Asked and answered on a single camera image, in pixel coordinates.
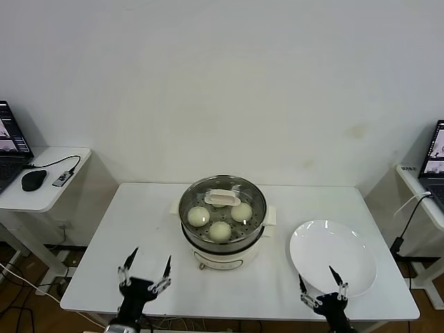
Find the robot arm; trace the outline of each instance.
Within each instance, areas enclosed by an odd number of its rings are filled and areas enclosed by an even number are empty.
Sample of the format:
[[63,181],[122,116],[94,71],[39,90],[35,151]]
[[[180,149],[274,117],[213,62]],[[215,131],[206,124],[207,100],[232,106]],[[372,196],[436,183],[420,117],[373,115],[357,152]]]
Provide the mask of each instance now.
[[[129,276],[130,267],[134,261],[138,248],[126,259],[123,267],[118,268],[120,279],[119,290],[123,295],[123,302],[119,308],[117,317],[112,319],[105,328],[105,333],[140,333],[140,317],[147,302],[155,300],[171,284],[169,277],[171,270],[171,256],[168,258],[166,268],[162,278],[154,283]],[[312,298],[307,291],[307,287],[299,275],[299,285],[301,290],[300,299],[311,308],[316,314],[320,314],[327,319],[330,331],[334,333],[357,333],[351,326],[345,315],[347,307],[348,283],[343,282],[339,274],[330,266],[333,278],[339,286],[338,292]]]
[[128,272],[134,261],[138,248],[126,259],[123,267],[119,267],[119,290],[123,295],[123,302],[117,317],[112,319],[105,328],[105,333],[140,333],[139,320],[147,302],[155,300],[170,284],[171,256],[168,258],[162,278],[153,281],[130,277]]
[[330,331],[335,333],[357,333],[357,331],[351,326],[350,321],[345,315],[345,308],[348,304],[347,290],[348,283],[344,283],[341,276],[330,266],[333,278],[339,286],[339,290],[336,293],[328,293],[319,297],[312,298],[305,286],[304,280],[299,275],[300,286],[300,299],[314,311],[316,314],[320,314],[327,319]]

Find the usb device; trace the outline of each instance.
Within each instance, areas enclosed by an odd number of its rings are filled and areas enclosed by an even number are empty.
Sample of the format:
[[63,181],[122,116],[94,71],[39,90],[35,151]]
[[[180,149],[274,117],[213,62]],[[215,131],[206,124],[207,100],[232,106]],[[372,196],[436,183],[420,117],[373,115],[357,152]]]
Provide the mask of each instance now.
[[65,171],[64,173],[62,173],[59,176],[59,178],[54,180],[53,186],[62,187],[68,181],[68,179],[70,179],[70,177],[72,177],[72,175],[73,175],[73,173],[71,173],[69,171]]

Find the white plate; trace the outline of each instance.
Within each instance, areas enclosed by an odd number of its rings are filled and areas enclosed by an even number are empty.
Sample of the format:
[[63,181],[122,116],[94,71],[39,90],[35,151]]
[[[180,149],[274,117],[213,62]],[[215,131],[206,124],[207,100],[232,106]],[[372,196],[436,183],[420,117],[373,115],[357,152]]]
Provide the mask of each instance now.
[[338,291],[329,265],[348,282],[348,297],[362,295],[376,279],[373,254],[356,232],[340,223],[302,224],[291,236],[290,254],[299,274],[323,293]]

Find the white table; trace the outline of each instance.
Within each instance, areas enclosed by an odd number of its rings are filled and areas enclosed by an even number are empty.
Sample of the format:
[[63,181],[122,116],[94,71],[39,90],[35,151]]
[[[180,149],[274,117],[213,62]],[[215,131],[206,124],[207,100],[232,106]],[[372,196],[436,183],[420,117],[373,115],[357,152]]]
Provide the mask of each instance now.
[[[64,171],[70,170],[78,161],[76,158],[65,160],[61,163],[54,164],[44,168],[48,175],[46,176],[42,186],[36,191],[25,192],[22,189],[22,177],[25,173],[32,170],[23,170],[20,175],[9,185],[5,191],[0,194],[0,223],[27,249],[34,255],[40,258],[48,267],[49,272],[42,281],[42,284],[51,283],[55,276],[64,276],[67,272],[67,267],[62,261],[67,256],[67,251],[60,251],[59,255],[54,256],[48,249],[44,247],[42,242],[36,237],[15,215],[15,212],[25,212],[32,214],[39,220],[51,224],[48,218],[41,214],[49,211],[62,193],[68,188],[69,183],[75,178],[82,166],[91,155],[91,150],[88,148],[71,148],[71,147],[35,147],[32,148],[34,159],[32,163],[35,165],[43,165],[70,155],[79,155],[81,157],[78,166],[74,170],[74,175],[62,186],[55,187],[52,185]],[[61,238],[61,232],[54,228],[49,228],[54,234]],[[69,274],[74,273],[74,270],[69,270]]]
[[[418,180],[419,170],[420,167],[411,164],[399,164],[396,166],[397,173],[400,175],[401,179],[405,182],[413,195],[421,194],[426,191]],[[440,207],[438,207],[435,201],[432,198],[426,198],[421,201],[421,206],[432,220],[436,228],[438,228],[440,231],[444,231],[444,213]],[[424,289],[434,308],[436,310],[444,310],[444,301],[433,283],[433,280],[444,274],[444,257],[440,258],[428,269],[425,269],[420,262],[414,262],[412,263],[412,266],[418,275],[412,279],[411,288]]]
[[[354,187],[260,186],[277,208],[275,235],[264,241],[251,263],[235,271],[198,269],[172,202],[188,185],[122,184],[115,194],[69,287],[66,310],[115,314],[121,304],[117,267],[139,246],[131,275],[156,281],[171,255],[171,286],[148,303],[153,316],[320,321],[300,301],[298,274],[289,259],[292,232],[305,221],[332,219],[349,225],[374,251],[377,279],[372,289],[350,299],[353,321],[373,322],[419,317],[418,308],[393,261],[360,193]],[[362,332],[369,325],[358,327]]]

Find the steamed bun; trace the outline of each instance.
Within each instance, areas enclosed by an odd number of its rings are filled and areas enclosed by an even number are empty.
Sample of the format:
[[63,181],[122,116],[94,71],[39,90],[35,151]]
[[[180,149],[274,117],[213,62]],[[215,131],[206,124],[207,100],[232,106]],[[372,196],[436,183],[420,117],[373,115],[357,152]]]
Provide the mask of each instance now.
[[227,241],[231,237],[231,227],[226,222],[214,222],[210,227],[208,236],[213,241]]
[[253,210],[248,203],[241,203],[231,209],[231,217],[236,222],[249,221],[253,216]]
[[210,221],[210,213],[204,207],[193,207],[188,211],[188,223],[194,227],[202,227]]

